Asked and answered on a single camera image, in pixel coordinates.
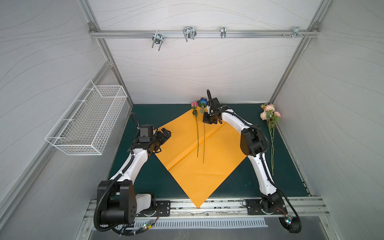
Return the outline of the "blue fake rose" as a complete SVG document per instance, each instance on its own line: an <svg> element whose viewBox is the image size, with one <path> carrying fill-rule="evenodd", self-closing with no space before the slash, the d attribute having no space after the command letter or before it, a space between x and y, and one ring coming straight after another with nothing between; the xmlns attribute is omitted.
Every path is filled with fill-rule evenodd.
<svg viewBox="0 0 384 240"><path fill-rule="evenodd" d="M204 115L206 112L208 101L205 98L201 98L198 101L198 106L200 107L200 113ZM203 148L203 163L205 162L205 137L206 137L206 129L204 127L204 148Z"/></svg>

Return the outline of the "orange wrapping paper sheet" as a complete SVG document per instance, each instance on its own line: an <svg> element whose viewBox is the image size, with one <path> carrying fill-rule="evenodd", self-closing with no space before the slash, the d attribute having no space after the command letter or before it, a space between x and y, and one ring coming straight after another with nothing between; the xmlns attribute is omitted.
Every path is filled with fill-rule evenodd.
<svg viewBox="0 0 384 240"><path fill-rule="evenodd" d="M163 127L171 137L157 158L199 208L246 158L241 135L226 122L204 124L191 110Z"/></svg>

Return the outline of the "peach fake flower spray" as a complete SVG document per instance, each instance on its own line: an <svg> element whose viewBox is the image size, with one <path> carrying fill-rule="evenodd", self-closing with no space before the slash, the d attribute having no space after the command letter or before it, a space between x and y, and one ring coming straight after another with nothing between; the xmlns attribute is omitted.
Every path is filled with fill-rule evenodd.
<svg viewBox="0 0 384 240"><path fill-rule="evenodd" d="M270 133L271 138L271 169L272 174L274 174L274 153L275 153L275 147L274 147L274 136L275 136L275 126L276 126L276 116L275 116L275 106L273 104L269 105L262 105L263 112L260 114L260 118L263 121L267 122L267 126Z"/></svg>

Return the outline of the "pink fake flower spray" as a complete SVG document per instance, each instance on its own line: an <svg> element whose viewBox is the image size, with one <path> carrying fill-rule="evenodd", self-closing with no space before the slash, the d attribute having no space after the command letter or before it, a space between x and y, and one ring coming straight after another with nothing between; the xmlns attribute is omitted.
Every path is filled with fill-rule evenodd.
<svg viewBox="0 0 384 240"><path fill-rule="evenodd" d="M275 168L275 146L274 146L274 139L275 139L275 128L278 125L278 123L281 120L281 114L278 111L275 111L273 114L273 118L270 120L270 129L271 129L271 143L272 143L272 150L271 150L271 168L272 168L272 175L274 175L274 168Z"/></svg>

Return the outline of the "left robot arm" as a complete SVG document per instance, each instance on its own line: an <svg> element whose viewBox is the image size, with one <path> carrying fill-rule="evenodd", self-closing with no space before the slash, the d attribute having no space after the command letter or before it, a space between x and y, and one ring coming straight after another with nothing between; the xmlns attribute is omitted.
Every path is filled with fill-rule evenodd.
<svg viewBox="0 0 384 240"><path fill-rule="evenodd" d="M99 232L117 230L119 225L130 226L138 213L156 213L156 198L153 194L136 194L136 178L152 154L161 152L172 133L162 128L155 130L152 125L139 127L138 134L128 150L129 156L121 168L107 181L99 183L97 204L94 212L94 226Z"/></svg>

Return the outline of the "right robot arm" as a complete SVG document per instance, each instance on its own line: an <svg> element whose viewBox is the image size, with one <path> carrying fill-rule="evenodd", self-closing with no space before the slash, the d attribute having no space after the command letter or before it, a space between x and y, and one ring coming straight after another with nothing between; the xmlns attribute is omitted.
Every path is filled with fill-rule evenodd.
<svg viewBox="0 0 384 240"><path fill-rule="evenodd" d="M249 158L259 182L262 211L267 215L275 212L284 201L265 160L269 143L264 132L238 116L232 109L205 112L203 122L206 124L225 122L240 133L241 151Z"/></svg>

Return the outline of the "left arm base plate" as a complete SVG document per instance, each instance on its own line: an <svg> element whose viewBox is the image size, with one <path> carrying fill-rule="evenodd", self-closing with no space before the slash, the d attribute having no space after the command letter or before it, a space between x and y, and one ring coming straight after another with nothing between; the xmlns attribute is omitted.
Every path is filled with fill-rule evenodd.
<svg viewBox="0 0 384 240"><path fill-rule="evenodd" d="M171 213L170 201L155 201L152 202L150 207L137 214L137 217L169 217Z"/></svg>

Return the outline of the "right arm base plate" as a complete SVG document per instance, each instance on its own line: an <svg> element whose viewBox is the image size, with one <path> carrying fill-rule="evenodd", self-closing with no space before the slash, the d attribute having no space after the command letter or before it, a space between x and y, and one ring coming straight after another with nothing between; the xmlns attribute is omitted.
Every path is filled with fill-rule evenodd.
<svg viewBox="0 0 384 240"><path fill-rule="evenodd" d="M288 214L286 205L283 202L270 205L263 199L244 199L242 206L246 208L248 215L282 215Z"/></svg>

